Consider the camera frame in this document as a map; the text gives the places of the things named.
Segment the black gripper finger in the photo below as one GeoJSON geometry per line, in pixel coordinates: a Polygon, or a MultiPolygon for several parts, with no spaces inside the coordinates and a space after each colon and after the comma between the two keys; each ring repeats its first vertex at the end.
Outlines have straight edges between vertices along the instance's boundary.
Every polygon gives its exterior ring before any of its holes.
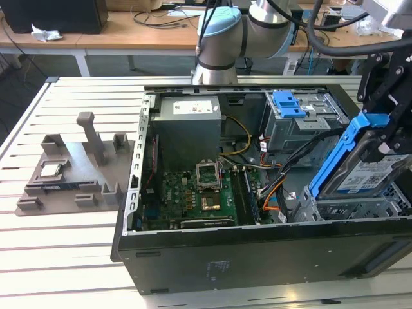
{"type": "Polygon", "coordinates": [[[388,154],[411,153],[411,83],[399,83],[389,90],[378,89],[367,104],[370,113],[382,113],[388,123],[375,137],[360,158],[363,162],[378,162],[388,154]]]}
{"type": "Polygon", "coordinates": [[[367,112],[391,112],[394,103],[389,102],[390,91],[404,74],[401,54],[372,53],[368,55],[357,92],[357,100],[367,112]]]}

